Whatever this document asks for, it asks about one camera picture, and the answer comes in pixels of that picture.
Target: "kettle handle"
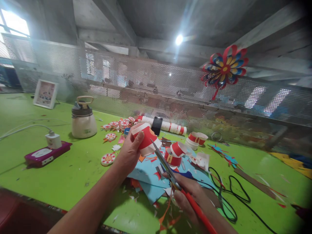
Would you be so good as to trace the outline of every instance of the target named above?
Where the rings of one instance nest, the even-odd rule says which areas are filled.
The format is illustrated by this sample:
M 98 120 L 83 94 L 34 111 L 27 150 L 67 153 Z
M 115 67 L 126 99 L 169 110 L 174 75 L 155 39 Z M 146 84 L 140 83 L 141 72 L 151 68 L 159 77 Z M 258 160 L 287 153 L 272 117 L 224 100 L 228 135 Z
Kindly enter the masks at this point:
M 79 102 L 79 100 L 81 98 L 91 98 L 91 102 Z M 77 103 L 82 105 L 83 109 L 87 109 L 87 105 L 91 104 L 93 102 L 93 100 L 94 100 L 94 97 L 91 97 L 91 96 L 79 96 L 79 97 L 77 97 Z

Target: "scissor blade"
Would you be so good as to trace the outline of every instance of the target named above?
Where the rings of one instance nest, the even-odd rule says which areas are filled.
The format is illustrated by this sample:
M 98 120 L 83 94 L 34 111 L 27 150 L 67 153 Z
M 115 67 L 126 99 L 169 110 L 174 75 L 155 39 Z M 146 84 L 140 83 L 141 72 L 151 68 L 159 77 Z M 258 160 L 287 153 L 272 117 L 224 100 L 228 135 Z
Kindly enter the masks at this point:
M 159 149 L 157 148 L 156 144 L 153 142 L 153 140 L 151 139 L 153 146 L 156 149 L 156 155 L 159 158 L 159 161 L 162 163 L 163 167 L 165 168 L 166 172 L 169 174 L 170 177 L 174 178 L 174 180 L 176 179 L 175 176 L 173 175 L 173 172 L 169 166 L 169 164 L 167 163 L 167 161 L 164 159 L 164 157 L 162 156 L 162 153 L 159 151 Z

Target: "scissors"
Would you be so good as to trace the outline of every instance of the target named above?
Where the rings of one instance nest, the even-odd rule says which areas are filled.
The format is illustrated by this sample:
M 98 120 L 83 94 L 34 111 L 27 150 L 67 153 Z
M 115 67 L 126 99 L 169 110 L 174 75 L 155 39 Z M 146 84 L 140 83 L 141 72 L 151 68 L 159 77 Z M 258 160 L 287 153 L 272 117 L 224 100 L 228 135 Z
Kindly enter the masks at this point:
M 168 179 L 170 181 L 170 183 L 173 185 L 173 187 L 176 190 L 181 191 L 185 197 L 187 198 L 187 200 L 189 201 L 189 203 L 191 204 L 192 208 L 194 209 L 195 213 L 198 215 L 198 217 L 201 219 L 201 221 L 204 223 L 205 227 L 207 228 L 207 230 L 209 231 L 210 234 L 217 234 L 216 230 L 214 229 L 214 227 L 212 226 L 212 224 L 210 223 L 209 219 L 205 216 L 205 214 L 203 213 L 202 209 L 199 207 L 199 205 L 195 202 L 195 200 L 193 199 L 193 197 L 191 196 L 191 194 L 189 192 L 185 192 L 181 186 L 177 183 L 176 178 L 169 166 L 169 164 L 167 163 L 167 161 L 164 159 L 164 157 L 162 156 L 162 153 L 159 151 L 159 149 L 157 148 L 156 144 L 153 142 L 153 140 L 151 139 L 153 146 L 156 149 L 156 155 L 159 158 L 159 161 L 162 163 L 163 167 L 165 168 L 167 175 L 168 175 Z

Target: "electric kettle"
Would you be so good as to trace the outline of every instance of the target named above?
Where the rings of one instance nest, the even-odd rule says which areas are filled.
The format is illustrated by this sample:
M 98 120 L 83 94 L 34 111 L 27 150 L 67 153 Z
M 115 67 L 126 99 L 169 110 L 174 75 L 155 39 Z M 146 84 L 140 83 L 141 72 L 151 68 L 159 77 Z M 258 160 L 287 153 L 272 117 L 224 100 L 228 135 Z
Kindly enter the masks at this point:
M 82 98 L 91 98 L 91 102 L 80 100 Z M 92 108 L 88 106 L 94 100 L 91 96 L 79 96 L 71 109 L 71 133 L 75 138 L 87 138 L 97 133 L 97 125 L 92 112 Z

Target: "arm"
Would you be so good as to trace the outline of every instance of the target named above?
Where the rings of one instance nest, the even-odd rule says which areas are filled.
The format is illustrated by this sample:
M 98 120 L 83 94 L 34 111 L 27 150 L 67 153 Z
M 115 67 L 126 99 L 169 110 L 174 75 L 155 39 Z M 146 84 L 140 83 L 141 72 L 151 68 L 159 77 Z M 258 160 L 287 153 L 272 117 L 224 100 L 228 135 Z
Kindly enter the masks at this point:
M 215 228 L 217 233 L 227 233 L 227 234 L 237 234 L 234 228 L 226 221 L 226 219 L 217 211 L 214 205 L 211 203 L 210 199 L 204 193 L 202 187 L 194 180 L 183 177 L 180 174 L 175 174 L 175 178 L 180 186 L 187 192 L 191 194 L 196 203 L 202 209 L 203 213 L 211 222 L 212 226 Z M 207 229 L 204 224 L 196 215 L 195 211 L 191 207 L 187 198 L 180 191 L 175 191 L 174 198 L 180 208 L 186 213 L 191 222 L 197 225 L 202 233 L 207 233 Z
M 138 146 L 144 138 L 144 133 L 140 132 L 136 139 L 133 139 L 130 137 L 132 128 L 113 165 L 48 234 L 96 232 L 114 192 L 133 171 L 140 156 Z

